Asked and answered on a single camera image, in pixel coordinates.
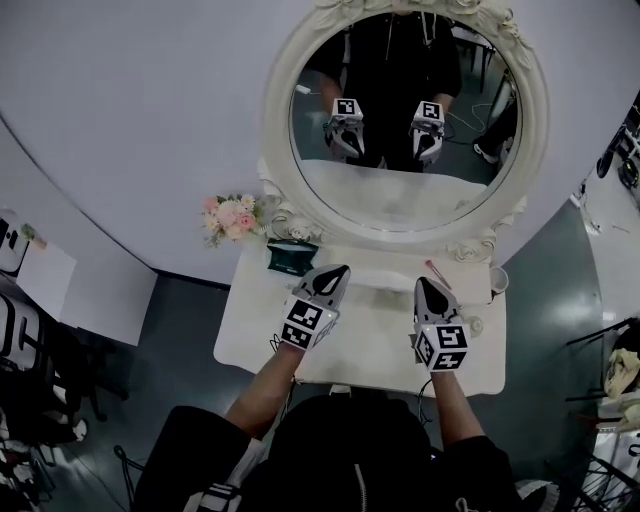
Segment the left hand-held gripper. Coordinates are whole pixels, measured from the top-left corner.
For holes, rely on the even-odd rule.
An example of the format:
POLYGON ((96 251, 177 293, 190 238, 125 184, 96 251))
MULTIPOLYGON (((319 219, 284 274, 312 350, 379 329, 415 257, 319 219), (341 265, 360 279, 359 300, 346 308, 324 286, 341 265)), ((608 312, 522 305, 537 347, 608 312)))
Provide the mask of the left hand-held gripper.
POLYGON ((351 269, 344 264, 330 264, 307 272, 294 294, 317 297, 325 307, 313 301, 290 295, 284 304, 279 340, 302 351, 308 351, 326 338, 340 317, 337 308, 346 292, 351 269))

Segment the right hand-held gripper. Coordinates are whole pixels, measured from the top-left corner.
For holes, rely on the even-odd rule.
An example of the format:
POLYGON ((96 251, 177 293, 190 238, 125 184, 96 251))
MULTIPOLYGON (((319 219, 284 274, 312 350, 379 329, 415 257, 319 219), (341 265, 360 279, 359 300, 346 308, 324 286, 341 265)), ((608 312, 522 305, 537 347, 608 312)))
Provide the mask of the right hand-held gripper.
POLYGON ((459 369, 468 353, 470 328, 458 312, 458 301, 446 287, 430 278, 417 279, 411 346, 415 362, 431 373, 459 369))

